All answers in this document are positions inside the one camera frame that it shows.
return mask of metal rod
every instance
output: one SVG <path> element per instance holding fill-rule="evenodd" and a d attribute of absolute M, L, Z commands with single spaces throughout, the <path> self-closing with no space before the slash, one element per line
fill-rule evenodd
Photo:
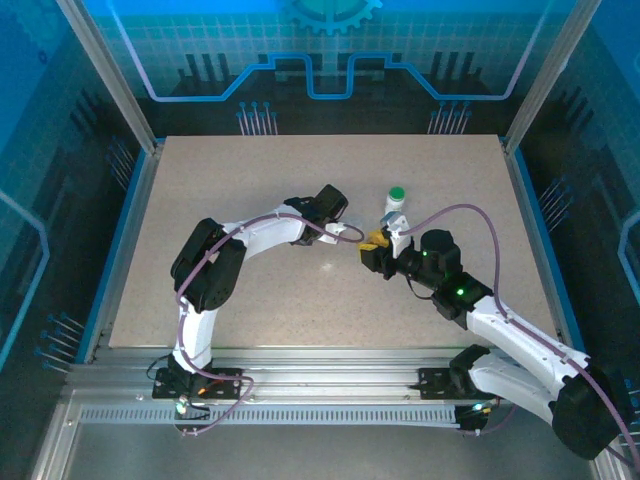
<path fill-rule="evenodd" d="M 118 174 L 116 173 L 116 171 L 115 171 L 115 169 L 113 167 L 111 167 L 111 176 L 116 179 L 116 181 L 118 182 L 118 185 L 120 185 L 122 187 L 122 189 L 126 192 L 127 191 L 127 187 L 122 182 L 122 180 L 120 180 L 120 177 L 118 176 Z"/>
<path fill-rule="evenodd" d="M 58 348 L 53 343 L 49 344 L 49 350 L 52 351 L 52 352 L 59 353 L 60 355 L 64 355 L 65 357 L 69 357 L 71 360 L 75 359 L 75 357 L 73 355 L 71 355 L 70 353 L 65 352 L 61 348 Z"/>
<path fill-rule="evenodd" d="M 540 194 L 540 198 L 538 198 L 538 203 L 542 203 L 542 201 L 551 195 L 560 185 L 561 180 L 554 178 L 549 186 L 545 189 L 544 192 Z"/>
<path fill-rule="evenodd" d="M 451 135 L 456 134 L 457 127 L 456 125 L 460 123 L 460 112 L 453 112 L 453 123 L 451 124 L 451 131 L 449 132 Z"/>
<path fill-rule="evenodd" d="M 55 365 L 51 365 L 51 363 L 48 360 L 45 360 L 44 362 L 42 362 L 42 368 L 45 369 L 51 369 L 51 370 L 57 370 L 61 373 L 69 373 L 69 370 L 65 370 L 64 368 L 60 368 L 60 367 L 56 367 Z"/>
<path fill-rule="evenodd" d="M 244 118 L 244 126 L 247 130 L 247 135 L 251 135 L 251 133 L 249 132 L 249 122 L 247 121 L 247 111 L 245 110 L 247 104 L 244 102 L 240 102 L 238 105 L 240 105 L 240 108 L 242 109 L 242 118 Z"/>
<path fill-rule="evenodd" d="M 60 314 L 60 318 L 62 318 L 63 320 L 66 320 L 69 323 L 74 324 L 76 327 L 79 327 L 81 330 L 84 330 L 84 325 L 82 325 L 80 322 L 75 321 L 73 318 L 67 315 L 66 312 L 62 312 Z"/>
<path fill-rule="evenodd" d="M 155 135 L 83 2 L 56 1 L 140 146 L 153 155 L 157 147 Z"/>
<path fill-rule="evenodd" d="M 113 174 L 114 177 L 116 177 L 120 186 L 126 190 L 127 180 L 126 178 L 124 178 L 120 170 L 118 170 L 114 165 L 111 165 L 111 173 Z"/>
<path fill-rule="evenodd" d="M 271 119 L 273 120 L 273 131 L 274 135 L 278 135 L 278 122 L 276 120 L 276 112 L 271 112 Z"/>
<path fill-rule="evenodd" d="M 115 169 L 122 175 L 123 180 L 128 184 L 129 183 L 129 175 L 124 171 L 124 167 L 117 161 L 117 158 L 113 155 L 113 153 L 107 153 L 109 159 L 107 160 L 111 165 L 111 168 Z"/>
<path fill-rule="evenodd" d="M 562 208 L 565 205 L 565 202 L 562 201 L 563 199 L 560 199 L 561 201 L 558 203 L 558 205 L 555 206 L 551 206 L 550 209 L 544 208 L 543 210 L 540 210 L 542 212 L 542 215 L 548 220 L 549 217 L 552 215 L 553 212 L 557 211 L 558 208 Z"/>
<path fill-rule="evenodd" d="M 126 163 L 128 169 L 130 172 L 133 172 L 133 166 L 135 165 L 135 160 L 133 159 L 133 157 L 129 154 L 129 152 L 127 152 L 124 148 L 124 146 L 119 142 L 118 138 L 113 137 L 113 139 L 115 140 L 115 142 L 112 140 L 111 144 L 109 145 L 110 149 L 113 149 L 113 144 L 115 143 L 118 146 L 118 150 L 120 151 L 120 153 L 122 153 L 122 156 L 124 157 L 124 163 Z"/>
<path fill-rule="evenodd" d="M 242 126 L 242 112 L 236 113 L 236 117 L 238 118 L 238 125 L 240 126 L 240 133 L 244 137 L 246 134 L 244 133 L 244 128 Z"/>
<path fill-rule="evenodd" d="M 258 122 L 258 135 L 262 135 L 260 132 L 260 115 L 258 115 L 258 102 L 251 102 L 251 106 L 253 107 L 253 113 L 255 115 L 256 122 Z"/>
<path fill-rule="evenodd" d="M 563 214 L 567 208 L 569 208 L 569 205 L 571 205 L 571 199 L 569 199 L 568 202 L 566 202 L 564 204 L 564 206 L 562 208 L 560 208 L 559 210 L 556 210 L 555 213 L 553 214 L 553 217 L 551 215 L 549 215 L 547 218 L 549 219 L 547 221 L 547 223 L 553 223 L 553 221 L 558 218 L 558 216 L 560 216 L 561 214 Z"/>
<path fill-rule="evenodd" d="M 49 332 L 47 332 L 46 330 L 43 330 L 42 332 L 40 332 L 40 338 L 42 338 L 43 340 L 53 340 L 54 342 L 56 342 L 59 345 L 65 346 L 67 348 L 69 348 L 70 350 L 73 350 L 74 352 L 77 350 L 77 347 L 74 347 L 72 345 L 69 345 L 66 342 L 63 342 L 62 340 L 60 340 L 59 338 L 53 337 L 49 334 Z"/>
<path fill-rule="evenodd" d="M 545 197 L 545 199 L 540 202 L 541 210 L 547 207 L 553 200 L 556 200 L 559 195 L 562 194 L 562 190 L 558 190 L 557 188 L 552 190 L 549 195 Z"/>
<path fill-rule="evenodd" d="M 447 104 L 447 102 L 445 102 L 445 101 L 440 102 L 440 109 L 438 110 L 438 114 L 436 115 L 436 122 L 433 125 L 434 133 L 438 129 L 438 122 L 440 121 L 440 114 L 442 113 L 442 109 L 444 108 L 444 106 L 446 104 Z"/>
<path fill-rule="evenodd" d="M 558 225 L 560 225 L 560 224 L 562 223 L 562 221 L 563 221 L 565 218 L 567 218 L 567 214 L 568 214 L 568 213 L 569 213 L 569 212 L 565 212 L 565 213 L 562 215 L 562 217 L 560 217 L 560 219 L 559 219 L 558 221 L 556 221 L 556 223 L 554 223 L 554 224 L 553 224 L 553 226 L 549 229 L 549 233 L 553 232 L 553 231 L 556 229 L 556 227 L 557 227 Z"/>
<path fill-rule="evenodd" d="M 71 331 L 71 332 L 73 332 L 73 333 L 77 333 L 78 335 L 82 335 L 82 332 L 79 332 L 79 331 L 78 331 L 78 330 L 76 330 L 75 328 L 70 327 L 69 325 L 67 325 L 67 324 L 65 324 L 65 323 L 62 323 L 60 320 L 58 320 L 56 317 L 54 317 L 54 316 L 53 316 L 53 315 L 51 315 L 51 314 L 49 314 L 49 315 L 47 316 L 47 322 L 49 322 L 49 323 L 55 323 L 55 324 L 58 324 L 58 325 L 60 325 L 61 327 L 66 328 L 67 330 L 69 330 L 69 331 Z"/>
<path fill-rule="evenodd" d="M 564 70 L 580 38 L 602 0 L 579 0 L 556 37 L 533 85 L 516 113 L 509 131 L 505 152 L 513 155 L 544 104 L 556 80 Z"/>
<path fill-rule="evenodd" d="M 251 128 L 249 129 L 249 132 L 251 132 L 251 133 L 249 133 L 249 135 L 252 135 L 252 136 L 255 137 L 255 135 L 256 135 L 256 126 L 253 123 L 253 112 L 247 113 L 247 117 L 249 117 L 249 125 L 251 125 Z"/>
<path fill-rule="evenodd" d="M 118 153 L 116 152 L 116 149 L 114 148 L 113 145 L 109 145 L 109 151 L 118 161 L 118 163 L 124 167 L 124 169 L 127 171 L 127 175 L 130 176 L 133 173 L 133 169 L 131 168 L 131 165 L 129 164 L 129 160 L 127 159 L 127 157 L 122 155 L 122 150 L 118 150 L 118 152 L 120 152 Z"/>
<path fill-rule="evenodd" d="M 127 157 L 132 164 L 135 164 L 136 160 L 135 158 L 133 158 L 133 155 L 131 155 L 131 153 L 129 153 L 129 151 L 125 148 L 124 140 L 116 137 L 115 135 L 112 138 L 116 141 L 116 145 L 118 145 L 120 151 L 124 153 L 124 156 Z"/>
<path fill-rule="evenodd" d="M 460 112 L 460 118 L 458 119 L 458 125 L 456 126 L 456 133 L 460 133 L 460 126 L 462 125 L 462 121 L 464 120 L 464 115 L 467 112 L 467 108 L 471 105 L 469 100 L 465 100 L 462 102 L 462 111 Z"/>
<path fill-rule="evenodd" d="M 451 102 L 451 111 L 449 112 L 449 118 L 447 119 L 447 125 L 446 127 L 444 127 L 444 133 L 450 134 L 451 131 L 449 130 L 449 124 L 451 123 L 451 119 L 453 118 L 453 111 L 456 108 L 456 105 L 458 105 L 458 102 L 456 102 L 455 100 L 453 102 Z"/>
<path fill-rule="evenodd" d="M 444 111 L 442 112 L 442 120 L 440 120 L 440 129 L 438 130 L 438 134 L 442 134 L 442 130 L 444 128 L 444 122 L 447 120 L 447 118 L 449 117 L 449 112 Z"/>
<path fill-rule="evenodd" d="M 66 360 L 62 360 L 61 358 L 58 358 L 58 357 L 56 357 L 54 355 L 49 355 L 48 353 L 44 353 L 42 351 L 42 349 L 39 348 L 39 347 L 36 347 L 36 350 L 35 350 L 34 353 L 36 355 L 40 356 L 40 357 L 50 358 L 51 360 L 55 360 L 56 362 L 61 362 L 61 363 L 64 363 L 66 365 L 70 365 L 69 362 L 67 362 Z"/>
<path fill-rule="evenodd" d="M 464 114 L 464 122 L 462 122 L 462 128 L 460 129 L 460 131 L 458 133 L 460 133 L 461 135 L 464 133 L 464 131 L 467 129 L 467 123 L 469 122 L 469 119 L 471 118 L 471 112 L 467 112 Z"/>
<path fill-rule="evenodd" d="M 267 124 L 265 123 L 264 117 L 266 114 L 264 112 L 260 112 L 260 121 L 262 122 L 262 134 L 268 135 L 267 133 Z"/>
<path fill-rule="evenodd" d="M 262 105 L 266 110 L 267 124 L 269 125 L 269 135 L 273 135 L 273 130 L 271 128 L 271 115 L 269 114 L 269 107 L 271 106 L 269 102 L 263 102 Z"/>
<path fill-rule="evenodd" d="M 560 192 L 555 200 L 549 201 L 544 207 L 542 207 L 542 215 L 546 215 L 560 200 L 564 198 L 564 192 Z"/>
<path fill-rule="evenodd" d="M 431 118 L 429 118 L 429 126 L 427 127 L 427 134 L 431 134 L 431 127 L 433 127 L 433 120 L 436 118 L 436 111 L 431 112 Z"/>
<path fill-rule="evenodd" d="M 67 335 L 66 333 L 64 333 L 60 327 L 56 327 L 55 334 L 58 335 L 59 337 L 63 337 L 63 338 L 66 338 L 67 340 L 71 340 L 72 342 L 79 343 L 78 340 L 73 338 L 71 335 Z"/>

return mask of speckled surface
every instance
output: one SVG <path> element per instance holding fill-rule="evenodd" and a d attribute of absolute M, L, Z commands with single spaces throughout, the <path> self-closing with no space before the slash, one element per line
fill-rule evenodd
<path fill-rule="evenodd" d="M 500 239 L 503 300 L 553 334 L 553 322 L 498 138 L 474 136 L 169 137 L 111 335 L 112 347 L 172 346 L 178 309 L 169 269 L 196 223 L 251 218 L 331 183 L 349 199 L 344 220 L 379 225 L 393 185 L 407 192 L 415 225 L 453 203 L 475 203 Z M 482 219 L 455 212 L 451 230 L 465 269 L 493 282 Z M 386 282 L 353 245 L 281 245 L 246 262 L 218 315 L 214 345 L 458 347 L 485 343 L 414 298 L 402 277 Z"/>

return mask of metal bracket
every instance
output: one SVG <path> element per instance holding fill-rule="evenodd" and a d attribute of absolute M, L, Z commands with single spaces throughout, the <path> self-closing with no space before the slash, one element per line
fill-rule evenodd
<path fill-rule="evenodd" d="M 461 394 L 451 380 L 448 368 L 419 368 L 418 383 L 409 388 L 419 390 L 421 400 L 490 400 L 495 397 L 483 392 Z"/>
<path fill-rule="evenodd" d="M 207 368 L 207 372 L 214 375 L 239 377 L 242 375 L 240 368 Z M 154 399 L 175 399 L 186 395 L 199 400 L 238 400 L 242 382 L 216 381 L 201 375 L 191 375 L 188 380 L 178 378 L 169 368 L 160 368 L 156 373 L 153 384 Z"/>

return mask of white bottle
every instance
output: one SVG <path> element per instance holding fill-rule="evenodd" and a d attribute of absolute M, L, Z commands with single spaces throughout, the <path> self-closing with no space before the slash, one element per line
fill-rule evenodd
<path fill-rule="evenodd" d="M 387 194 L 387 204 L 384 207 L 384 214 L 389 212 L 399 212 L 404 205 L 404 188 L 393 187 Z"/>

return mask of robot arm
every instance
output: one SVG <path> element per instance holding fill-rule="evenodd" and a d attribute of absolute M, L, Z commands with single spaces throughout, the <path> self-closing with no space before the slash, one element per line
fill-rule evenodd
<path fill-rule="evenodd" d="M 290 215 L 311 221 L 315 225 L 339 234 L 345 227 L 336 223 L 348 201 L 331 185 L 325 186 L 316 197 L 291 198 L 271 214 L 276 218 L 261 221 L 242 229 L 226 242 L 213 262 L 208 262 L 196 275 L 184 293 L 188 312 L 184 323 L 183 341 L 185 353 L 198 368 L 211 362 L 211 337 L 220 307 L 233 293 L 240 268 L 249 258 L 283 243 L 311 245 L 314 240 L 336 243 L 326 235 L 320 236 L 305 223 Z M 174 288 L 177 292 L 205 252 L 218 240 L 244 225 L 217 224 L 212 219 L 202 220 L 187 240 L 171 267 Z M 173 360 L 186 372 L 194 370 L 184 360 L 178 342 L 172 353 Z"/>
<path fill-rule="evenodd" d="M 631 422 L 633 408 L 622 376 L 598 367 L 586 354 L 549 337 L 503 305 L 505 318 L 492 290 L 463 271 L 460 249 L 449 232 L 426 232 L 420 250 L 415 250 L 413 239 L 401 234 L 409 229 L 404 215 L 389 214 L 382 224 L 360 245 L 362 263 L 385 279 L 400 273 L 431 289 L 430 298 L 444 318 L 489 340 L 517 362 L 472 345 L 450 363 L 450 381 L 460 395 L 480 391 L 505 398 L 551 424 L 574 453 L 593 459 L 619 430 L 597 393 L 567 363 L 571 359 L 594 377 L 624 421 Z M 548 341 L 564 357 L 523 329 Z"/>

